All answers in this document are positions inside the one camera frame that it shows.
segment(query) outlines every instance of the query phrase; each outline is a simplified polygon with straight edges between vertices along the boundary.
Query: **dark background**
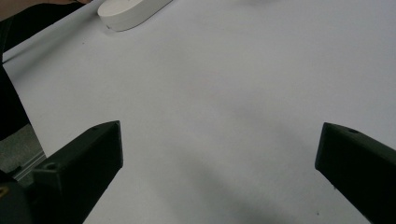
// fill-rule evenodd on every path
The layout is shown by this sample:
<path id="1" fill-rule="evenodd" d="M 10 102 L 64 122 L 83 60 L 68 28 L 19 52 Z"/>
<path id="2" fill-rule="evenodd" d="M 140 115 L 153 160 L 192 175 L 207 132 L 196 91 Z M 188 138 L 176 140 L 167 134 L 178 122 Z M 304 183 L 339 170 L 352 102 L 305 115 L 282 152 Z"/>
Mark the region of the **dark background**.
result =
<path id="1" fill-rule="evenodd" d="M 41 4 L 30 7 L 11 19 L 1 21 L 0 56 L 3 52 L 12 49 L 82 6 L 80 3 L 65 6 Z M 29 123 L 29 118 L 2 62 L 0 68 L 0 141 Z"/>
<path id="2" fill-rule="evenodd" d="M 32 35 L 35 35 L 82 6 L 83 5 L 80 3 L 65 6 L 41 4 L 24 10 L 20 14 L 14 16 L 11 28 L 8 32 L 5 51 L 17 46 L 22 41 L 30 38 Z"/>

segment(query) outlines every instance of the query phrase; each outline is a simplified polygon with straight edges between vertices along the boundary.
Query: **white table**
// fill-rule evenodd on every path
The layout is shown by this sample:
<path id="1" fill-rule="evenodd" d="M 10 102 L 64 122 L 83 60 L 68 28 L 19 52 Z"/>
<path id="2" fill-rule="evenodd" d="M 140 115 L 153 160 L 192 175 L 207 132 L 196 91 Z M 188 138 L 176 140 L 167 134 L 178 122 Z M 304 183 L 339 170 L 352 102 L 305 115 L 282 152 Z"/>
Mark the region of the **white table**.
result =
<path id="1" fill-rule="evenodd" d="M 174 0 L 122 33 L 99 5 L 5 55 L 48 155 L 121 122 L 85 223 L 368 223 L 314 162 L 325 121 L 396 148 L 394 0 Z"/>

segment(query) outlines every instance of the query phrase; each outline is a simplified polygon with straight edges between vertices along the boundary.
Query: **black plastic part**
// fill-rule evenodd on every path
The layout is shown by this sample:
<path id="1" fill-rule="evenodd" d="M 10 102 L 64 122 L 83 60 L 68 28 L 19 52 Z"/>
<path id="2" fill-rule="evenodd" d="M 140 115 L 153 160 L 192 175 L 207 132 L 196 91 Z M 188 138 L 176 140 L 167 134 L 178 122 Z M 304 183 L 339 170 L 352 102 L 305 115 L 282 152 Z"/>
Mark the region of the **black plastic part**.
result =
<path id="1" fill-rule="evenodd" d="M 45 206 L 39 215 L 48 223 L 83 223 L 107 186 L 122 167 L 120 123 L 95 126 L 34 170 L 37 195 L 34 206 Z"/>
<path id="2" fill-rule="evenodd" d="M 396 223 L 396 151 L 324 123 L 316 168 L 372 223 Z"/>
<path id="3" fill-rule="evenodd" d="M 16 182 L 0 184 L 0 223 L 34 223 L 23 188 Z"/>

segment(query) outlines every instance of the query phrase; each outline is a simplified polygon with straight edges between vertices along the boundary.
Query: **white rounded object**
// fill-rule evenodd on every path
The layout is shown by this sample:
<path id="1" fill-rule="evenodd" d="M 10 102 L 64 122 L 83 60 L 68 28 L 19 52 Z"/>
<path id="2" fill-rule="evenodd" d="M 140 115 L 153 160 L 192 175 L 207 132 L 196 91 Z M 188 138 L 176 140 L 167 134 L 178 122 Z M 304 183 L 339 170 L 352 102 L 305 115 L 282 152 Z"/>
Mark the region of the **white rounded object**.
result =
<path id="1" fill-rule="evenodd" d="M 102 22 L 114 31 L 136 27 L 172 0 L 106 0 L 98 8 Z"/>

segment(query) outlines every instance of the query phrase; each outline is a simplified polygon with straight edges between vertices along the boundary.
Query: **screw hole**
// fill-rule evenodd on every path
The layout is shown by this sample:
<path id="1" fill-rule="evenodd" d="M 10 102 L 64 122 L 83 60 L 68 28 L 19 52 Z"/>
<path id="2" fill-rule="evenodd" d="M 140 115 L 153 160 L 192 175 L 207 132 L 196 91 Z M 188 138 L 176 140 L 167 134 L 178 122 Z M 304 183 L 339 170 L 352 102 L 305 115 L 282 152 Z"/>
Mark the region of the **screw hole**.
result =
<path id="1" fill-rule="evenodd" d="M 8 187 L 0 187 L 0 198 L 6 195 L 8 191 L 9 191 Z"/>
<path id="2" fill-rule="evenodd" d="M 359 133 L 358 131 L 353 130 L 353 129 L 348 129 L 348 131 L 349 131 L 350 133 Z"/>
<path id="3" fill-rule="evenodd" d="M 44 166 L 45 169 L 47 170 L 56 170 L 58 168 L 58 165 L 54 162 L 48 163 L 47 165 Z"/>

